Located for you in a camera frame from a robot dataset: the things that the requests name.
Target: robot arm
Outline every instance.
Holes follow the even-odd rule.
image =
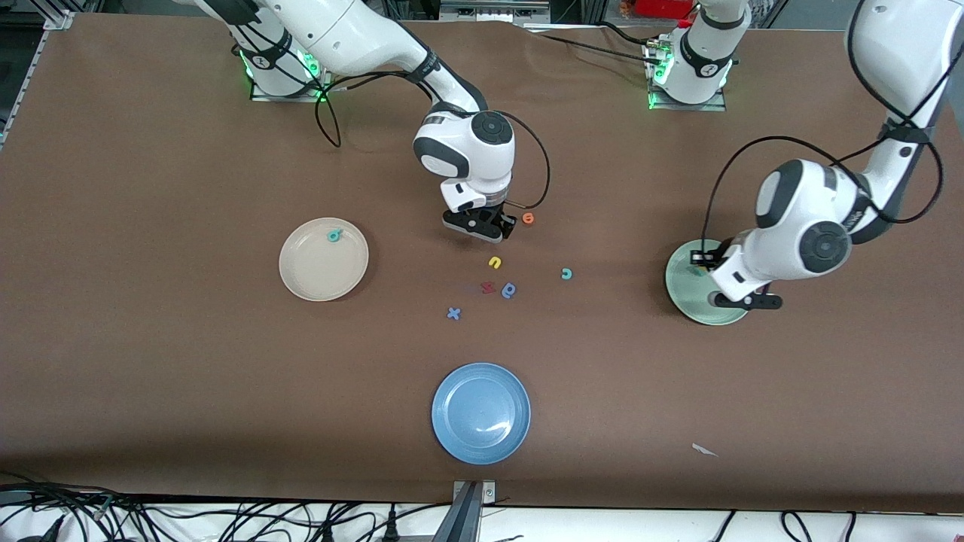
[[[494,243],[512,232],[516,219],[502,212],[515,161],[511,125],[500,114],[487,111],[488,104],[478,89],[403,26],[375,14],[361,0],[193,1],[223,20],[236,39],[240,36],[242,48],[246,48],[242,40],[251,35],[243,27],[274,27],[269,21],[276,20],[281,39],[269,50],[281,52],[280,56],[271,55],[277,59],[286,56],[297,62],[283,51],[285,43],[297,43],[326,69],[340,75],[362,75],[385,65],[408,72],[406,79],[432,97],[432,107],[413,147],[425,169],[448,177],[442,183],[449,209],[442,216],[443,223]],[[261,34],[269,38],[278,32]],[[254,43],[252,49],[264,57],[260,45]],[[304,68],[296,72],[304,73]]]
[[[317,62],[305,53],[305,47],[292,38],[271,11],[264,8],[232,11],[227,9],[224,3],[212,1],[211,5],[222,10],[221,15],[202,0],[174,2],[183,6],[197,6],[208,16],[228,26],[231,36],[240,47],[241,58],[244,59],[249,75],[264,93],[290,97],[316,87],[311,79],[318,74]],[[286,54],[286,50],[294,52],[295,56]]]
[[[951,40],[961,7],[951,0],[874,0],[854,15],[856,64],[870,86],[907,114],[922,103],[950,66]],[[776,280],[819,277],[838,269],[852,245],[871,241],[900,210],[904,189],[936,122],[946,82],[911,118],[922,129],[899,126],[893,113],[857,184],[840,168],[791,160],[764,181],[757,197],[757,227],[706,255],[720,288],[710,303],[756,307],[753,292]]]
[[[733,53],[752,19],[747,0],[704,0],[689,28],[661,37],[672,54],[654,82],[670,97],[703,103],[726,83]]]

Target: white paper scrap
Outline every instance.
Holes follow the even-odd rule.
[[[719,457],[719,455],[716,455],[715,453],[709,451],[708,449],[706,449],[706,448],[704,448],[704,447],[701,447],[700,445],[698,445],[698,444],[696,444],[696,443],[693,443],[693,449],[695,449],[696,451],[698,451],[698,452],[700,452],[700,453],[703,453],[703,454],[705,454],[705,455],[712,455],[713,457]]]

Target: wire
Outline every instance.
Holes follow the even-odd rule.
[[[725,520],[723,520],[723,525],[720,526],[720,530],[710,542],[720,542],[720,540],[723,540],[723,535],[726,533],[726,528],[730,526],[730,522],[733,521],[734,516],[736,516],[736,510],[730,510],[730,514],[727,515]]]
[[[937,93],[937,90],[941,88],[941,85],[943,85],[944,82],[947,81],[948,77],[951,76],[951,72],[953,71],[954,67],[957,65],[957,61],[959,61],[961,58],[961,55],[964,54],[964,43],[962,43],[961,46],[957,49],[957,53],[954,55],[953,60],[951,60],[951,63],[948,65],[948,68],[937,80],[937,83],[934,84],[933,88],[931,88],[930,91],[924,96],[924,99],[922,99],[918,103],[917,107],[915,107],[913,111],[910,112],[910,114],[905,114],[904,112],[900,111],[893,103],[888,101],[887,98],[882,96],[877,91],[877,89],[871,86],[870,82],[868,82],[868,80],[864,77],[864,73],[857,66],[857,59],[854,57],[854,54],[853,54],[853,36],[854,36],[854,30],[857,27],[857,14],[860,13],[861,9],[863,9],[864,4],[866,2],[867,0],[860,0],[860,2],[857,3],[857,8],[854,10],[854,16],[850,18],[849,29],[847,30],[846,54],[847,54],[847,60],[850,62],[850,68],[853,70],[854,75],[857,76],[857,80],[860,81],[860,84],[864,87],[865,90],[867,90],[868,93],[870,93],[871,96],[873,96],[874,99],[880,102],[884,107],[886,107],[892,113],[900,117],[901,124],[909,125],[913,128],[919,129],[920,127],[917,126],[911,120],[911,118],[917,115],[918,112],[920,112],[921,109],[924,108],[927,102],[934,96],[935,93]]]
[[[274,534],[274,533],[276,533],[276,532],[283,532],[283,533],[284,533],[284,536],[287,536],[288,542],[292,542],[291,533],[288,532],[286,529],[283,529],[283,528],[275,528],[275,529],[268,530],[268,531],[265,531],[265,532],[260,532],[260,533],[256,534],[255,536],[252,536],[251,538],[247,539],[246,542],[255,542],[255,541],[258,539],[258,537],[260,537],[260,536],[267,536],[267,535],[269,535],[269,534]]]
[[[275,517],[273,520],[271,520],[270,522],[266,523],[266,524],[264,525],[264,527],[262,527],[261,530],[258,531],[258,532],[251,538],[251,540],[256,540],[258,536],[261,536],[262,534],[267,534],[268,532],[270,532],[268,529],[270,529],[271,527],[273,527],[274,525],[276,525],[278,522],[283,521],[283,520],[284,520],[284,516],[287,516],[288,514],[294,512],[295,510],[297,510],[297,509],[299,509],[299,508],[304,508],[304,507],[307,507],[307,506],[308,506],[308,504],[307,504],[306,502],[302,502],[302,503],[300,503],[300,504],[295,504],[294,506],[292,506],[291,508],[289,508],[287,511],[283,512],[282,514],[276,516],[276,517]]]
[[[104,527],[104,525],[100,522],[100,520],[96,519],[93,513],[90,510],[88,510],[86,506],[81,505],[80,502],[75,497],[60,490],[56,486],[56,484],[47,484],[44,482],[37,482],[34,479],[24,476],[22,474],[10,473],[8,471],[0,471],[0,474],[19,478],[24,482],[26,482],[26,484],[8,484],[8,486],[6,487],[9,487],[10,485],[16,485],[16,486],[26,485],[27,487],[33,489],[35,493],[43,493],[50,499],[56,502],[59,502],[60,504],[65,504],[66,505],[65,507],[70,510],[70,513],[77,520],[77,523],[80,526],[81,533],[84,538],[84,542],[88,542],[89,537],[87,534],[87,529],[84,527],[84,522],[81,521],[80,515],[77,513],[78,511],[83,512],[88,517],[90,517],[91,520],[94,522],[94,524],[104,534],[104,537],[110,539],[110,531],[106,527]]]
[[[647,64],[657,64],[657,63],[659,62],[659,61],[656,60],[656,59],[641,57],[641,56],[638,56],[638,55],[630,55],[629,53],[621,53],[621,52],[619,52],[619,51],[613,51],[613,50],[611,50],[611,49],[604,49],[604,48],[602,48],[602,47],[597,47],[596,45],[590,45],[590,44],[588,44],[588,43],[582,43],[582,42],[579,42],[579,41],[566,40],[565,38],[557,38],[556,36],[546,36],[545,34],[540,34],[540,36],[542,36],[543,38],[545,38],[545,39],[547,39],[547,40],[560,41],[560,42],[562,42],[562,43],[568,43],[569,45],[575,45],[575,46],[577,46],[577,47],[584,47],[584,48],[586,48],[586,49],[591,49],[591,50],[593,50],[593,51],[599,51],[599,52],[601,52],[601,53],[606,53],[606,54],[610,54],[610,55],[615,55],[615,56],[617,56],[617,57],[623,57],[623,58],[638,60],[638,61],[640,61],[640,62],[644,62],[644,63],[647,63]]]
[[[354,81],[356,79],[367,78],[361,83],[358,83],[357,85],[353,85],[351,87],[352,89],[356,89],[361,85],[365,85],[367,83],[370,83],[382,77],[392,76],[392,77],[404,78],[406,75],[408,75],[408,73],[404,71],[370,71],[368,73],[363,73],[362,75],[351,75],[348,77],[341,77],[340,79],[333,81],[329,85],[322,87],[321,92],[318,93],[318,98],[314,100],[314,121],[316,124],[318,124],[318,129],[321,130],[321,133],[324,134],[325,139],[327,139],[328,142],[332,144],[332,146],[334,146],[336,149],[340,148],[341,147],[341,128],[338,125],[338,117],[335,114],[335,107],[332,105],[332,101],[328,98],[328,93],[336,86],[346,83],[348,81]],[[318,114],[318,106],[321,104],[322,99],[324,99],[325,102],[328,104],[328,111],[329,113],[332,114],[332,122],[335,124],[335,136],[337,138],[337,141],[333,139],[330,135],[328,135],[328,131],[321,123],[321,117]]]
[[[252,26],[250,26],[250,25],[245,25],[245,26],[247,26],[247,27],[248,27],[252,32],[254,32],[259,38],[261,38],[261,39],[263,39],[263,40],[265,40],[265,41],[268,41],[269,43],[271,42],[271,40],[268,40],[267,38],[265,38],[265,36],[264,36],[263,34],[261,34],[260,32],[258,32],[258,31],[257,31],[255,28],[253,28]],[[244,36],[246,40],[248,40],[248,37],[244,34],[244,31],[241,31],[241,35]],[[331,143],[333,147],[335,147],[336,149],[340,148],[340,147],[341,147],[341,128],[338,126],[338,117],[337,117],[337,115],[335,114],[335,107],[332,105],[332,102],[331,102],[329,99],[327,99],[327,98],[328,98],[328,90],[329,90],[329,89],[326,89],[326,88],[325,88],[325,85],[321,82],[321,80],[318,79],[318,77],[315,76],[314,73],[312,73],[311,70],[308,69],[307,66],[305,66],[305,63],[302,62],[302,59],[298,58],[298,55],[296,55],[296,54],[294,54],[294,53],[291,52],[291,49],[290,49],[289,47],[286,47],[286,48],[284,49],[284,54],[291,55],[295,60],[297,60],[297,61],[298,61],[298,64],[302,65],[302,67],[305,68],[305,70],[311,75],[311,78],[314,79],[315,83],[318,85],[318,89],[317,89],[317,90],[318,90],[318,97],[314,100],[314,121],[315,121],[315,124],[318,125],[318,129],[321,130],[322,135],[325,136],[325,139],[327,139],[328,142]],[[281,71],[281,73],[284,73],[284,74],[287,75],[288,77],[292,77],[289,73],[287,73],[286,71],[282,70],[281,67],[275,65],[275,68],[277,68],[279,71]],[[324,127],[324,125],[322,125],[322,123],[321,123],[321,116],[318,114],[318,106],[321,104],[321,100],[323,100],[323,99],[324,99],[325,102],[328,104],[328,111],[332,114],[332,122],[335,123],[335,136],[336,136],[336,138],[337,138],[337,141],[336,141],[335,139],[333,139],[332,136],[330,136],[330,135],[328,134],[328,130],[326,130],[325,127]]]
[[[262,40],[267,41],[268,43],[274,43],[272,40],[269,40],[267,37],[265,37],[263,34],[261,34],[254,26],[251,26],[250,24],[245,24],[244,27],[247,28],[248,30],[254,32],[254,34],[255,34],[256,36],[258,36],[259,38],[261,38]],[[238,27],[236,27],[236,28],[238,29],[238,32],[241,33],[241,36],[243,36],[244,39],[248,41],[248,43],[250,43],[252,46],[254,46],[254,41],[252,41],[252,39],[249,38],[247,34],[245,34],[244,29],[242,29],[240,26],[238,26]],[[259,55],[264,54],[264,51],[262,51],[261,49],[258,49],[258,50],[257,50],[257,54],[259,54]],[[304,68],[305,71],[306,71],[309,75],[311,75],[311,77],[314,79],[315,83],[317,83],[317,85],[318,85],[319,87],[321,86],[321,81],[319,81],[318,78],[315,77],[313,73],[311,73],[311,70],[308,69],[307,66],[305,66],[305,63],[302,62],[302,60],[301,60],[300,58],[298,58],[298,55],[296,55],[296,54],[294,54],[294,53],[291,52],[291,49],[290,49],[290,48],[286,47],[286,48],[284,49],[284,54],[290,54],[295,60],[297,60],[297,61],[298,61],[298,64],[302,65],[302,68]],[[284,75],[285,77],[287,77],[288,79],[291,79],[291,80],[294,81],[295,83],[298,83],[299,85],[302,85],[302,87],[310,87],[310,86],[311,86],[311,82],[310,82],[310,81],[303,81],[303,80],[299,79],[298,77],[295,77],[294,75],[288,73],[287,70],[284,69],[284,68],[282,68],[281,65],[279,65],[279,64],[275,64],[275,69],[278,70],[278,71],[280,71],[281,74],[283,74],[283,75]]]
[[[529,135],[532,136],[532,139],[535,140],[536,144],[539,146],[539,150],[542,151],[543,158],[546,160],[546,186],[543,188],[542,196],[539,197],[536,203],[533,203],[532,205],[522,205],[519,203],[515,203],[511,200],[505,201],[507,205],[512,205],[513,207],[516,207],[522,210],[534,209],[539,205],[541,205],[542,202],[546,200],[546,195],[549,193],[549,185],[552,183],[552,166],[549,163],[549,152],[546,150],[546,146],[543,145],[542,140],[539,139],[539,136],[536,135],[536,132],[532,128],[530,128],[528,124],[523,122],[522,119],[520,119],[519,117],[516,117],[512,113],[507,113],[505,111],[496,111],[496,112],[499,113],[500,115],[508,117],[509,119],[512,119],[515,122],[518,122],[519,126],[525,129],[525,131],[529,132]]]
[[[237,515],[237,514],[238,514],[237,510],[206,510],[206,511],[203,511],[203,512],[196,512],[196,513],[193,513],[193,514],[175,514],[175,513],[173,513],[173,512],[169,512],[169,511],[167,511],[167,510],[165,510],[165,509],[163,509],[163,508],[157,508],[157,507],[154,507],[154,506],[147,508],[147,510],[150,511],[150,512],[157,512],[158,514],[161,514],[162,516],[165,516],[165,517],[168,517],[168,518],[172,518],[172,519],[177,519],[177,520],[190,520],[190,519],[196,519],[196,518],[200,518],[200,517],[204,517],[204,516],[211,516],[211,515],[228,515],[228,516],[233,516],[233,515]],[[251,517],[253,517],[253,518],[274,518],[274,517],[275,517],[275,516],[272,515],[272,514],[259,514],[259,513],[244,514],[244,515],[248,515],[248,516],[251,516]],[[316,527],[321,527],[321,526],[323,525],[322,523],[313,522],[313,521],[311,521],[311,520],[302,522],[302,521],[296,521],[296,520],[291,520],[291,519],[287,519],[287,518],[284,519],[284,522],[285,522],[285,523],[288,523],[288,524],[290,524],[290,525],[294,525],[294,526],[298,526],[298,527],[304,527],[304,528],[316,528]]]
[[[22,502],[9,502],[9,503],[3,504],[3,506],[13,506],[13,505],[16,505],[16,504],[22,504]],[[24,511],[24,510],[29,510],[31,507],[32,507],[32,505],[31,505],[30,503],[23,504],[22,506],[20,506],[20,509],[19,509],[19,510],[17,510],[17,511],[14,512],[13,514],[11,514],[11,515],[7,516],[6,518],[4,518],[3,521],[0,521],[0,527],[3,527],[7,522],[10,521],[10,519],[12,519],[14,516],[16,516],[17,514],[19,514],[20,512],[22,512],[22,511]]]
[[[910,114],[905,114],[904,112],[900,111],[893,103],[891,103],[885,97],[880,95],[880,93],[870,84],[870,82],[867,81],[867,79],[864,77],[863,72],[857,66],[857,59],[854,57],[854,53],[853,53],[853,36],[854,36],[854,30],[856,28],[857,15],[860,13],[860,10],[863,8],[866,1],[867,0],[860,0],[860,2],[857,4],[857,9],[854,11],[854,16],[850,19],[850,25],[847,31],[846,51],[847,51],[847,59],[850,62],[850,68],[853,70],[854,75],[857,77],[857,80],[860,81],[860,84],[864,87],[864,89],[871,96],[873,96],[875,100],[877,100],[878,102],[880,102],[880,104],[886,107],[891,113],[893,113],[894,115],[898,116],[901,119],[900,125],[906,125],[915,129],[920,129],[920,127],[914,123],[914,121],[912,120],[912,117],[917,115],[917,113],[920,112],[922,108],[924,108],[927,102],[930,101],[930,99],[934,97],[934,95],[937,93],[938,89],[941,88],[941,85],[943,85],[945,81],[947,81],[948,77],[951,76],[951,72],[954,70],[954,67],[957,66],[958,61],[960,61],[962,55],[964,55],[964,44],[962,44],[957,49],[957,53],[954,55],[953,59],[948,64],[948,68],[944,70],[944,73],[941,75],[940,78],[938,78],[937,83],[934,84],[934,86],[930,89],[930,91],[927,92],[927,94],[924,96],[924,99],[922,99],[918,103],[918,105],[913,109],[913,111],[910,112]],[[830,165],[832,167],[833,166],[840,167],[840,169],[847,175],[847,177],[849,177],[850,180],[852,180],[854,184],[857,185],[858,190],[863,190],[863,186],[858,181],[857,176],[854,175],[853,172],[851,172],[844,165],[844,162],[846,160],[849,160],[850,158],[859,156],[871,149],[876,148],[878,145],[880,145],[886,140],[887,140],[886,137],[878,139],[873,143],[863,147],[862,149],[856,150],[851,154],[844,156],[843,158],[836,158],[833,155],[831,155],[829,152],[817,147],[816,145],[813,145],[809,142],[806,142],[797,138],[793,138],[790,136],[762,137],[744,145],[733,156],[730,157],[726,165],[723,167],[723,170],[720,172],[720,175],[716,178],[716,182],[713,184],[712,191],[710,192],[710,203],[709,205],[707,205],[706,218],[703,221],[703,231],[700,235],[700,251],[701,252],[706,251],[707,229],[710,224],[710,210],[713,205],[713,200],[716,196],[716,191],[717,189],[719,189],[720,181],[723,179],[723,176],[726,174],[727,170],[730,169],[730,166],[733,165],[733,162],[736,160],[736,158],[739,157],[741,154],[743,154],[745,150],[753,147],[758,143],[762,143],[764,141],[789,141],[792,143],[796,143],[797,145],[801,145],[803,147],[806,147],[820,154],[821,156],[823,156],[824,158],[830,161]],[[934,159],[934,165],[937,168],[937,182],[934,186],[933,194],[931,195],[927,203],[924,205],[924,208],[922,208],[920,211],[918,211],[917,213],[907,218],[898,218],[896,216],[891,216],[890,214],[884,212],[883,209],[881,209],[873,201],[873,199],[868,198],[868,201],[870,203],[870,208],[873,209],[873,211],[877,214],[877,217],[879,217],[880,220],[889,224],[910,224],[912,222],[915,222],[923,218],[925,214],[930,212],[930,210],[934,207],[935,204],[937,204],[937,201],[940,199],[941,194],[944,191],[944,180],[945,180],[944,161],[941,159],[941,153],[937,150],[937,147],[934,146],[933,142],[927,141],[924,143],[924,145],[930,151],[930,154]]]
[[[449,506],[449,505],[451,505],[450,502],[440,502],[440,503],[436,503],[436,504],[426,504],[426,505],[424,505],[424,506],[420,506],[420,507],[418,507],[418,508],[413,508],[413,509],[411,509],[411,510],[402,512],[402,513],[396,515],[394,519],[395,519],[395,521],[397,521],[397,520],[400,520],[400,519],[404,518],[405,516],[410,516],[410,515],[415,514],[415,513],[417,513],[417,512],[421,512],[422,510],[428,510],[429,508],[438,508],[439,506]],[[380,529],[380,528],[388,525],[388,522],[389,522],[389,521],[391,521],[391,520],[385,520],[384,522],[382,522],[382,523],[378,524],[377,526],[371,528],[371,530],[370,530],[369,532],[366,532],[365,534],[363,534],[363,535],[362,535],[361,537],[359,537],[355,542],[362,542],[362,541],[363,541],[364,539],[366,539],[366,538],[367,538],[367,539],[371,539],[371,537],[374,536],[374,534],[375,534],[376,532],[378,532],[378,529]]]
[[[780,525],[783,526],[784,532],[787,534],[787,536],[792,538],[793,542],[803,542],[803,540],[800,540],[792,532],[790,532],[790,526],[787,525],[788,516],[796,520],[796,523],[801,529],[803,529],[803,535],[806,537],[807,542],[814,542],[814,539],[810,537],[810,532],[807,530],[807,526],[803,524],[803,520],[800,519],[800,516],[797,515],[796,512],[785,511],[780,513]]]
[[[579,0],[573,0],[573,1],[569,4],[569,7],[566,8],[566,9],[562,12],[562,14],[559,15],[558,18],[555,19],[555,22],[552,23],[552,24],[558,24],[560,20],[566,18],[566,15],[569,14],[569,10],[571,10],[571,9],[573,8],[573,6],[575,6],[578,1],[579,1]]]
[[[619,37],[622,38],[623,40],[626,40],[626,41],[628,41],[628,42],[630,42],[630,43],[635,43],[635,44],[637,44],[637,45],[645,45],[647,41],[649,41],[649,40],[655,40],[656,38],[659,38],[659,34],[656,34],[655,36],[652,36],[651,38],[644,38],[644,39],[634,38],[633,36],[630,36],[630,35],[627,34],[626,32],[623,32],[623,29],[622,29],[622,28],[616,26],[615,24],[613,24],[613,23],[611,23],[611,22],[609,22],[609,21],[607,21],[607,20],[597,21],[597,22],[595,22],[595,23],[593,23],[593,24],[595,24],[596,26],[604,26],[604,27],[608,28],[609,30],[612,30],[613,32],[615,32],[616,34],[618,34]]]
[[[857,525],[857,512],[849,512],[850,523],[846,526],[846,533],[843,535],[843,542],[850,542],[850,535],[853,534],[853,528]]]

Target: brown table surface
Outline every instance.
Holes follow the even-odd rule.
[[[776,284],[781,311],[704,327],[663,268],[730,154],[782,133],[841,155],[877,133],[843,36],[748,33],[716,114],[650,111],[638,63],[507,24],[412,28],[549,148],[549,198],[508,242],[442,227],[439,179],[411,151],[427,104],[403,81],[335,97],[331,149],[309,104],[247,100],[214,20],[84,14],[51,36],[0,153],[0,465],[128,492],[440,501],[453,479],[492,478],[516,504],[964,508],[950,108],[930,215]],[[797,156],[812,157],[748,152],[711,236],[750,227],[760,181]],[[905,212],[934,178],[925,158]],[[512,195],[542,186],[520,135]],[[357,224],[371,260],[347,298],[309,303],[278,253],[321,216]],[[443,377],[475,361],[532,401],[528,438],[491,467],[450,457],[429,418]]]

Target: green led light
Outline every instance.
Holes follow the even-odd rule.
[[[314,60],[313,55],[298,51],[298,60],[301,61],[302,66],[308,69],[306,72],[308,77],[317,77],[321,73],[321,66],[318,61]]]
[[[244,63],[244,72],[248,74],[248,78],[254,79],[254,76],[251,75],[251,67],[248,66],[248,59],[244,58],[244,55],[241,56],[241,62]]]

